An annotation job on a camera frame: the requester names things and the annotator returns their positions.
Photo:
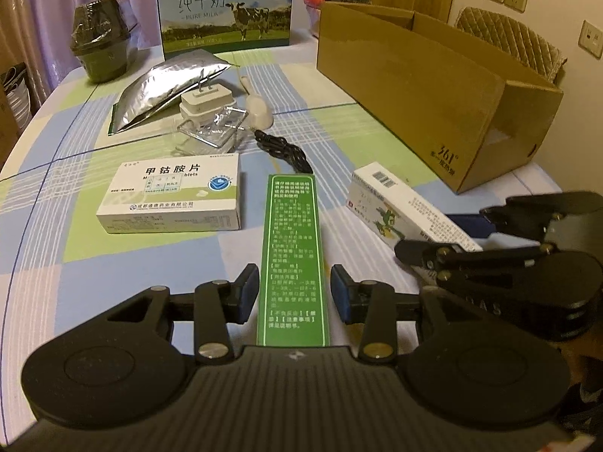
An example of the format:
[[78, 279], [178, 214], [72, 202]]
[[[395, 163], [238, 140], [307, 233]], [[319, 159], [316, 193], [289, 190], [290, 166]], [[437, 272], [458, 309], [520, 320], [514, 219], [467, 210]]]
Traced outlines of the blue milk carton box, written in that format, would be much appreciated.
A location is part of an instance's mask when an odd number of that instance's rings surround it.
[[156, 0], [165, 55], [287, 46], [292, 0]]

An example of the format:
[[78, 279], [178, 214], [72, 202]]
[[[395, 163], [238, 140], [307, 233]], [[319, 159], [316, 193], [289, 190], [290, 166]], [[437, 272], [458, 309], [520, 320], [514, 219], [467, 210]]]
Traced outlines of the dark wrapped bowl container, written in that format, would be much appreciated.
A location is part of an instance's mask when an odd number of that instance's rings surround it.
[[70, 50], [93, 84], [106, 83], [128, 70], [140, 31], [130, 0], [94, 0], [73, 13]]

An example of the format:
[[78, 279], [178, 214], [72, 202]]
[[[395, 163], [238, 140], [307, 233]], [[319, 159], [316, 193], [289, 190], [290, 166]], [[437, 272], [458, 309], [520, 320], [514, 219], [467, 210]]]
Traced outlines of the clear plastic blister pack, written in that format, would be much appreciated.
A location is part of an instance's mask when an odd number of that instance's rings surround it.
[[175, 149], [183, 155], [233, 152], [243, 138], [247, 111], [225, 106], [207, 118], [186, 118], [177, 126]]

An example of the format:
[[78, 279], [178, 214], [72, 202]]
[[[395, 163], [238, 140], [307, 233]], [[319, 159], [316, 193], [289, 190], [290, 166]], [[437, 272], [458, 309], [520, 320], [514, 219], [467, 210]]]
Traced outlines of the brown cardboard box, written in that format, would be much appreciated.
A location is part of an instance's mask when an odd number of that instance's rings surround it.
[[563, 97], [477, 37], [370, 4], [323, 4], [317, 68], [456, 193], [529, 163]]

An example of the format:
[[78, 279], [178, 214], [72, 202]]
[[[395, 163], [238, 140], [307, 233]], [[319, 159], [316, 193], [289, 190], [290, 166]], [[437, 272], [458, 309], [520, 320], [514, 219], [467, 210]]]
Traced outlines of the white power adapter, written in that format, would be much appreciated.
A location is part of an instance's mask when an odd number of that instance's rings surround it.
[[201, 125], [213, 119], [224, 107], [235, 104], [232, 91], [224, 85], [197, 85], [181, 96], [180, 112], [185, 121]]

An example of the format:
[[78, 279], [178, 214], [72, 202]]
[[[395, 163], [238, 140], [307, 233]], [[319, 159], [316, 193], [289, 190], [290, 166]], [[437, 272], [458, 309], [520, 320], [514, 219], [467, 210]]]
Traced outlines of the beige rice spoon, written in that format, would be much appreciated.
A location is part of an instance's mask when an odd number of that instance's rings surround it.
[[245, 109], [247, 111], [247, 125], [253, 130], [268, 130], [274, 122], [271, 106], [254, 90], [247, 76], [241, 76], [239, 82], [246, 92]]

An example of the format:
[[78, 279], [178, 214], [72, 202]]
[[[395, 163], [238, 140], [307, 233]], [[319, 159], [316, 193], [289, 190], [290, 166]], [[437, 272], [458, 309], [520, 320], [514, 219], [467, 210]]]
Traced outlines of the white slim medicine box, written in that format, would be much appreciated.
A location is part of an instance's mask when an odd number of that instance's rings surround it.
[[353, 172], [346, 206], [392, 249], [400, 240], [418, 240], [482, 250], [448, 216], [378, 162]]

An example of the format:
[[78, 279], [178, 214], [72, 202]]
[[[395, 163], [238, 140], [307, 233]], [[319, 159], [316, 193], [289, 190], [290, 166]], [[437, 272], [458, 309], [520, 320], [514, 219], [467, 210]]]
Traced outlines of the purple curtain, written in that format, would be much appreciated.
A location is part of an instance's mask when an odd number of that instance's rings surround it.
[[[73, 69], [73, 13], [93, 0], [1, 0], [1, 70], [24, 63], [35, 104], [42, 104]], [[141, 27], [141, 44], [161, 43], [156, 0], [130, 0]]]

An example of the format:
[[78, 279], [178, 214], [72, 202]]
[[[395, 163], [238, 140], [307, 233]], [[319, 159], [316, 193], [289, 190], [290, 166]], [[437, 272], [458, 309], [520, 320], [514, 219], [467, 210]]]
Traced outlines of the quilted brown chair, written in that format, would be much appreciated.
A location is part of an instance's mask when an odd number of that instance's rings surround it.
[[465, 7], [455, 27], [512, 55], [553, 84], [558, 82], [559, 72], [567, 61], [563, 52], [547, 39], [502, 13]]

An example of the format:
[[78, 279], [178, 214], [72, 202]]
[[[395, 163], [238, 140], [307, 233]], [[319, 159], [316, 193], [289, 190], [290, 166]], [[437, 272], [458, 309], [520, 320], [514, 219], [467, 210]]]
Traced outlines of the silver foil pouch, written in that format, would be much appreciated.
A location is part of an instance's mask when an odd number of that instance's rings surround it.
[[122, 91], [112, 108], [108, 134], [138, 127], [173, 105], [184, 93], [207, 84], [230, 67], [228, 61], [204, 49], [182, 53], [152, 66]]

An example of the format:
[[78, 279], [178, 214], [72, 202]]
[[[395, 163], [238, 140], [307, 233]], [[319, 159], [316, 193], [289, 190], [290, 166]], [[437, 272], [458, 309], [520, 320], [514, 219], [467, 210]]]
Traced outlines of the green medicine box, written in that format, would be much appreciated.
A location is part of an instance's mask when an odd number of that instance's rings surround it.
[[317, 186], [311, 174], [269, 177], [257, 307], [257, 344], [330, 344]]

